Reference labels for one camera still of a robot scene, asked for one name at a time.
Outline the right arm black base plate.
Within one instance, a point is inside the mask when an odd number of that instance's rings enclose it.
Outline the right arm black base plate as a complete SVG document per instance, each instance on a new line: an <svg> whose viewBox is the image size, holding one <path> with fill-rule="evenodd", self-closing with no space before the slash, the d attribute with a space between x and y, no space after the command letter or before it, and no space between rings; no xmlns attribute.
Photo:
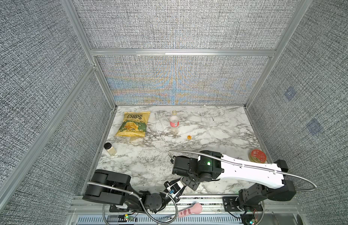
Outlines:
<svg viewBox="0 0 348 225"><path fill-rule="evenodd" d="M226 212L258 212L263 211L261 204L255 206L240 205L239 199L237 196L227 196L222 198L224 210Z"/></svg>

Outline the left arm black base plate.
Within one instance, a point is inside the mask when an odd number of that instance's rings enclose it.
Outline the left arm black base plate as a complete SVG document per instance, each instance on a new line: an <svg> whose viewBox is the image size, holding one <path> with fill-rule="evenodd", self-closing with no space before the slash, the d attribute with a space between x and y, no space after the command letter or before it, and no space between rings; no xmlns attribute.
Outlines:
<svg viewBox="0 0 348 225"><path fill-rule="evenodd" d="M109 212L129 212L130 209L128 207L127 204L122 204L122 205L115 205L115 204L111 204L109 207Z"/></svg>

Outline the clear bottle red label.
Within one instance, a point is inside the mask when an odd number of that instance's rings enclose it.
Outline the clear bottle red label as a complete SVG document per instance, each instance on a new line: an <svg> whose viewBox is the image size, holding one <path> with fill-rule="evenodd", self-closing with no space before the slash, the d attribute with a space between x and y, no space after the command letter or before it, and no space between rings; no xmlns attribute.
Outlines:
<svg viewBox="0 0 348 225"><path fill-rule="evenodd" d="M173 110L171 117L169 118L171 132L173 135L177 135L179 133L179 117L177 116L177 111Z"/></svg>

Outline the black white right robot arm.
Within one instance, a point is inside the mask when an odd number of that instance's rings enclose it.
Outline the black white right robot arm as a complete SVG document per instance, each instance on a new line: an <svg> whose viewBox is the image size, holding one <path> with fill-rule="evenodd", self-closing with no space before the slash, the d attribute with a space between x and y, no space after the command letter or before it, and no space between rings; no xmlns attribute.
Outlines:
<svg viewBox="0 0 348 225"><path fill-rule="evenodd" d="M241 189L229 206L235 211L263 211L262 201L290 201L296 195L295 185L286 180L288 171L285 161L259 164L232 158L214 151L195 153L196 157L171 155L172 173L181 176L183 183L192 190L202 182L235 179L252 182L249 188Z"/></svg>

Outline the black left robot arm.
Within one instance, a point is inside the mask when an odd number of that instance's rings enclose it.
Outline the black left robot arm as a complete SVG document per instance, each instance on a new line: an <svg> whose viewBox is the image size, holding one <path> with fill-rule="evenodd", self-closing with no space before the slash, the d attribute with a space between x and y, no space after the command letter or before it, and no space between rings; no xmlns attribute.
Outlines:
<svg viewBox="0 0 348 225"><path fill-rule="evenodd" d="M111 212L139 212L149 210L157 213L165 209L173 199L175 203L183 194L186 185L182 179L165 182L163 193L135 191L131 184L131 176L98 169L94 172L83 195L83 200L109 204Z"/></svg>

